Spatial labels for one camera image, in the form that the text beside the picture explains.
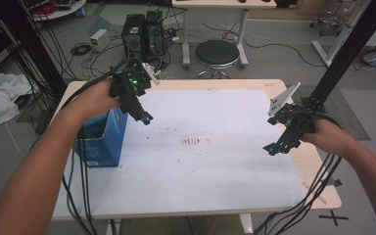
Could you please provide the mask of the person's left hand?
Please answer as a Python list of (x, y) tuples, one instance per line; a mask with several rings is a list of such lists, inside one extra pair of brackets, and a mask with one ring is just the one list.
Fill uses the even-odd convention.
[(121, 101), (110, 96), (112, 81), (105, 79), (80, 93), (63, 111), (68, 112), (80, 122), (100, 116), (121, 106)]

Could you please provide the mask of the person's right hand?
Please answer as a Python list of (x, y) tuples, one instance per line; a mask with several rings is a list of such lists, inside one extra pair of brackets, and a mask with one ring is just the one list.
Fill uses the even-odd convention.
[(302, 140), (313, 144), (321, 150), (338, 155), (348, 156), (356, 147), (357, 141), (333, 122), (318, 118), (313, 122), (314, 133), (306, 133)]

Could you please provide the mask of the black aluminium frame post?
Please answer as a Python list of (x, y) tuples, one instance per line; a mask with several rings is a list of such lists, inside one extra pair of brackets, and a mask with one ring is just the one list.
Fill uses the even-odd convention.
[(376, 0), (371, 0), (341, 47), (332, 64), (306, 99), (311, 111), (318, 111), (343, 77), (360, 50), (376, 31)]

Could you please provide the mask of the round white table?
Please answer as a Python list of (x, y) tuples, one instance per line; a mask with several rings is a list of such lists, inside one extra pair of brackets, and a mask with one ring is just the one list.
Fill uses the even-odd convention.
[(56, 8), (55, 11), (51, 14), (33, 14), (32, 17), (36, 22), (39, 21), (48, 21), (57, 18), (61, 18), (70, 14), (79, 13), (83, 15), (82, 8), (86, 4), (86, 0), (73, 0), (71, 2), (70, 8), (66, 10)]

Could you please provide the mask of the white-legged wooden desk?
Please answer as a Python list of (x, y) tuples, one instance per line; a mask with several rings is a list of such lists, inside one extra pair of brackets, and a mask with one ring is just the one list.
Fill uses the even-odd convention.
[(243, 38), (248, 14), (252, 9), (275, 9), (274, 0), (171, 0), (171, 5), (183, 11), (182, 65), (185, 69), (191, 66), (190, 44), (188, 41), (188, 10), (191, 8), (233, 8), (240, 10), (240, 28), (235, 45), (240, 53), (240, 64), (244, 68), (249, 64)]

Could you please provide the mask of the black computer tower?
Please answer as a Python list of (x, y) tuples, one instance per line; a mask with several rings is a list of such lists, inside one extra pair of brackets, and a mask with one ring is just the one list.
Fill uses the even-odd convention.
[(162, 11), (148, 11), (144, 21), (145, 49), (144, 60), (165, 54), (165, 33)]
[(128, 58), (142, 59), (145, 55), (145, 16), (142, 14), (129, 14), (121, 32), (121, 39), (125, 54)]

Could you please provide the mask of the white table leg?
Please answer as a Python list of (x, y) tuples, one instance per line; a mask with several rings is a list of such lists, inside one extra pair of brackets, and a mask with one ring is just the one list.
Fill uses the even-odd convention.
[(241, 213), (239, 215), (244, 235), (254, 235), (252, 217), (249, 213)]

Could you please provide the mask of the grey floor mat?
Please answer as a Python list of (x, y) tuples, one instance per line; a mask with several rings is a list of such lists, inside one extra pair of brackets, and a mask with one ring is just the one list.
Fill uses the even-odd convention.
[(334, 119), (349, 135), (358, 141), (369, 141), (370, 137), (345, 99), (335, 87), (323, 104), (323, 113)]

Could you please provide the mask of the office chair wheeled base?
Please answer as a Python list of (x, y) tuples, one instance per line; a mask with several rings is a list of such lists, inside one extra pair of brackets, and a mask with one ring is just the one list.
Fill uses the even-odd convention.
[(318, 17), (316, 17), (310, 24), (310, 27), (316, 27), (318, 25), (323, 25), (323, 28), (319, 31), (319, 36), (325, 36), (330, 28), (336, 29), (337, 33), (341, 32), (345, 21), (341, 16), (332, 12), (323, 12)]

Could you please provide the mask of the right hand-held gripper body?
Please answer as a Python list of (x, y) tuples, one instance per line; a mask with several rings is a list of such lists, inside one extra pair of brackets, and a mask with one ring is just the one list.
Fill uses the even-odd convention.
[(300, 139), (310, 126), (312, 112), (307, 103), (288, 103), (300, 86), (297, 82), (270, 100), (267, 122), (284, 125), (280, 139)]

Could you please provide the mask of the black round stool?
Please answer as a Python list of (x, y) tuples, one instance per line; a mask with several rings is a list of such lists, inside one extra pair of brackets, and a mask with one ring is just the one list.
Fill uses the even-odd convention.
[(197, 78), (203, 78), (206, 73), (211, 78), (228, 78), (223, 70), (234, 66), (239, 61), (240, 52), (235, 44), (228, 41), (208, 40), (198, 45), (195, 58), (206, 67), (197, 74)]

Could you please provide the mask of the white metal stand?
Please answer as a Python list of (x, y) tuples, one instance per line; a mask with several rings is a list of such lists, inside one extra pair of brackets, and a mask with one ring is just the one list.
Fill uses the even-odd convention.
[(311, 45), (327, 68), (332, 64), (333, 59), (344, 45), (345, 41), (353, 31), (354, 26), (365, 11), (371, 0), (338, 0), (334, 9), (330, 12), (336, 13), (345, 21), (341, 32), (328, 51), (325, 51), (318, 41), (312, 41)]

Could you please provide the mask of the white table mat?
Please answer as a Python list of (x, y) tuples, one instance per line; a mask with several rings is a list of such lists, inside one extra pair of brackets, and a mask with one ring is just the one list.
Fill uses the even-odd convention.
[(151, 123), (130, 118), (118, 166), (88, 171), (93, 216), (269, 211), (303, 198), (291, 158), (264, 149), (280, 134), (264, 90), (150, 90), (140, 101)]

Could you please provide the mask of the small white box device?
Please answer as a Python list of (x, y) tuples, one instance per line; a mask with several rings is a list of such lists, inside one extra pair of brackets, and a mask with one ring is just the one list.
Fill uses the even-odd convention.
[(93, 49), (96, 52), (102, 52), (111, 43), (108, 32), (105, 29), (99, 29), (90, 37)]

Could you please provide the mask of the blue cardboard box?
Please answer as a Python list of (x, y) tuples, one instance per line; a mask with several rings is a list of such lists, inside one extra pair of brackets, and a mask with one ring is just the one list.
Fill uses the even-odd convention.
[(117, 167), (119, 163), (128, 114), (119, 108), (108, 112), (105, 132), (101, 138), (79, 138), (74, 143), (74, 152), (89, 167)]

